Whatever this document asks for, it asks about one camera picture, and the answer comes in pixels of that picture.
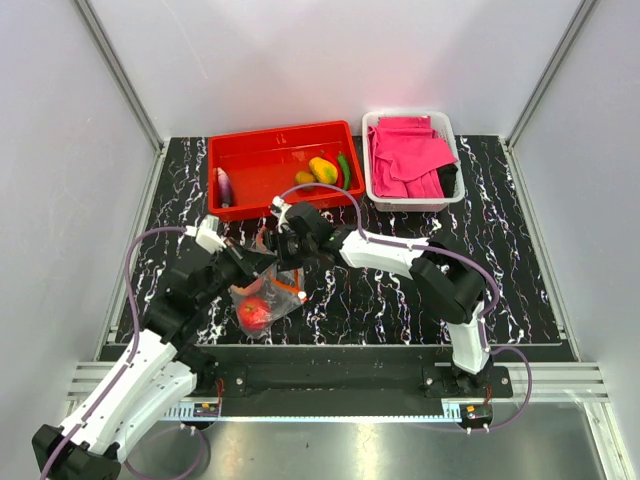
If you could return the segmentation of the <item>clear zip top bag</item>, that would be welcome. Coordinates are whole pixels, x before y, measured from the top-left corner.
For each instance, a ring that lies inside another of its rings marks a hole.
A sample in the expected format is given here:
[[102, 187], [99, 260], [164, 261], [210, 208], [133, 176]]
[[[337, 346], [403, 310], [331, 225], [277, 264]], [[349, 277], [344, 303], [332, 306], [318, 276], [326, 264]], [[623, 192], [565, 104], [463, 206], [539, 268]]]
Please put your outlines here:
[[259, 292], [252, 296], [239, 296], [230, 291], [229, 294], [232, 299], [233, 306], [235, 308], [236, 316], [237, 309], [240, 303], [247, 297], [260, 297], [265, 300], [271, 309], [271, 321], [269, 325], [260, 331], [249, 331], [243, 328], [238, 319], [241, 330], [250, 338], [259, 339], [265, 336], [270, 327], [279, 319], [292, 313], [294, 310], [301, 307], [307, 300], [308, 296], [304, 288], [304, 270], [299, 268], [297, 270], [279, 271], [277, 268], [277, 262], [272, 265], [267, 271], [265, 271], [258, 278], [263, 279], [263, 285]]

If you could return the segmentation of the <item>red fake apple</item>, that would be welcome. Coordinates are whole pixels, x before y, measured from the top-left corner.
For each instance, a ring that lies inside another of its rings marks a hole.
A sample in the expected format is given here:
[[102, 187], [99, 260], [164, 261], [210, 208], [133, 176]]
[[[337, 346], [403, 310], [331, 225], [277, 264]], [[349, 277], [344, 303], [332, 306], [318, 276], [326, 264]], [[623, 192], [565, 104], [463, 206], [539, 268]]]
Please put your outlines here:
[[239, 305], [237, 316], [240, 325], [249, 331], [260, 331], [271, 321], [269, 304], [260, 297], [247, 297]]

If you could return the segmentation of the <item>yellow green fake mango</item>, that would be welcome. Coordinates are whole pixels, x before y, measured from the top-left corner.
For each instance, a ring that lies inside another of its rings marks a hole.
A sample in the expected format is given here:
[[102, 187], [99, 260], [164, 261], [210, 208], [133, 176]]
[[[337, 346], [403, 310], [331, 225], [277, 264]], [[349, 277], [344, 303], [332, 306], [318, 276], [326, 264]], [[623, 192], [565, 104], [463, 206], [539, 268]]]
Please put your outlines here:
[[319, 183], [335, 185], [338, 180], [337, 167], [322, 157], [312, 158], [309, 169]]

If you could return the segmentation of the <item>purple fake eggplant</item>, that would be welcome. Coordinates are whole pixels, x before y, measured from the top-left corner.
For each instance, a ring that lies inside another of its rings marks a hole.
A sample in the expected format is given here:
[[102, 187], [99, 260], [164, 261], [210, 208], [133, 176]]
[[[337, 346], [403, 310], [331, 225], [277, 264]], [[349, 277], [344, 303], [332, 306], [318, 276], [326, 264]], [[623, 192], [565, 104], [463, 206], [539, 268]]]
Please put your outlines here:
[[219, 208], [233, 207], [234, 193], [233, 193], [231, 180], [223, 168], [217, 167], [215, 171], [216, 171]]

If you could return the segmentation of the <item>green fake chili pepper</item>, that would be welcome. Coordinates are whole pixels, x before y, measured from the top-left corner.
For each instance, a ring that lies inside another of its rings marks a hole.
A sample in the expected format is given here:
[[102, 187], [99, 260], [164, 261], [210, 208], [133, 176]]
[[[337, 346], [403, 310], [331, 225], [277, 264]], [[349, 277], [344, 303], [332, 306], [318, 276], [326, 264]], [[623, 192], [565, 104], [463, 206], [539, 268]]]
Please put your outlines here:
[[352, 174], [351, 174], [351, 168], [350, 168], [350, 164], [349, 161], [346, 157], [346, 155], [342, 152], [340, 152], [337, 156], [337, 161], [338, 164], [342, 170], [342, 174], [343, 174], [343, 186], [342, 188], [344, 190], [348, 190], [351, 186], [351, 180], [352, 180]]

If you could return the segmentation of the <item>red fake chili pepper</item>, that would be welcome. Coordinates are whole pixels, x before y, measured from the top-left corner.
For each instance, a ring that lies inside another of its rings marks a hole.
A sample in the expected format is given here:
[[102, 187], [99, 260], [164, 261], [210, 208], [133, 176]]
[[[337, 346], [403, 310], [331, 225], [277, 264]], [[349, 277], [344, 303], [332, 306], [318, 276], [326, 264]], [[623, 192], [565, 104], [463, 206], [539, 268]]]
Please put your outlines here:
[[329, 162], [333, 166], [333, 177], [335, 178], [334, 185], [342, 188], [344, 186], [344, 174], [336, 157], [328, 151], [322, 151], [321, 157]]

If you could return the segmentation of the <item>orange fake peach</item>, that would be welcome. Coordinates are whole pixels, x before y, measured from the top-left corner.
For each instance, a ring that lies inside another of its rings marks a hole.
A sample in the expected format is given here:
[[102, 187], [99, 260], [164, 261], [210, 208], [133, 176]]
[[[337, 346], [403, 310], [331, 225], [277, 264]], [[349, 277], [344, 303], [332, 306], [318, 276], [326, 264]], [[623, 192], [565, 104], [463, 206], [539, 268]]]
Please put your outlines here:
[[239, 287], [239, 286], [232, 285], [230, 287], [230, 291], [233, 294], [239, 295], [239, 296], [252, 296], [261, 290], [262, 285], [263, 285], [263, 279], [258, 278], [246, 287]]

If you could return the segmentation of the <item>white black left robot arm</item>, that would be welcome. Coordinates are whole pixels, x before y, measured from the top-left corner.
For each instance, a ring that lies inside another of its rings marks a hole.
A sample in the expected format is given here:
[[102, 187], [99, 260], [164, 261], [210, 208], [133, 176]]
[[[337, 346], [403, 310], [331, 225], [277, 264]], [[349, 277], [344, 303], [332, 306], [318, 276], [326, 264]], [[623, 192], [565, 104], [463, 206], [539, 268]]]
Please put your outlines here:
[[205, 263], [170, 280], [144, 316], [134, 312], [133, 337], [114, 366], [60, 425], [42, 425], [32, 446], [43, 479], [115, 479], [136, 444], [183, 397], [208, 394], [214, 359], [192, 338], [214, 299], [246, 287], [274, 263], [205, 227], [180, 227], [195, 238]]

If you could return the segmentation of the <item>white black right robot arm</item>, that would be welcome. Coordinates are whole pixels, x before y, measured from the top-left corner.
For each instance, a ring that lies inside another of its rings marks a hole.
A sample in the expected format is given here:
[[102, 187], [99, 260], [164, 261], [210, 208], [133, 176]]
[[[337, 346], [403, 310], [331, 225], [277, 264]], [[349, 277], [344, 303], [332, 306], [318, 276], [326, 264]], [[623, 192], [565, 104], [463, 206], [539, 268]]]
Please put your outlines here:
[[413, 282], [426, 310], [445, 322], [452, 347], [451, 372], [442, 389], [476, 396], [490, 383], [492, 360], [480, 331], [485, 278], [468, 259], [442, 243], [401, 240], [353, 226], [333, 226], [307, 202], [289, 204], [280, 197], [270, 210], [277, 227], [264, 234], [264, 244], [285, 269], [323, 258], [343, 268], [374, 269]]

